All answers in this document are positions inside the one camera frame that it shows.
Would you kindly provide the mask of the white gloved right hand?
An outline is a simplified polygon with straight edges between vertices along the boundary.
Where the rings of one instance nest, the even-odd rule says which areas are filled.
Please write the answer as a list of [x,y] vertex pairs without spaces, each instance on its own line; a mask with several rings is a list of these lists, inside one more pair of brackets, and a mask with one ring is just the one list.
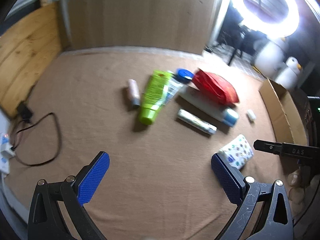
[[287,182],[289,184],[290,190],[288,193],[288,198],[290,202],[291,211],[294,217],[302,214],[306,209],[306,189],[307,186],[303,182],[303,172],[299,168],[288,175]]

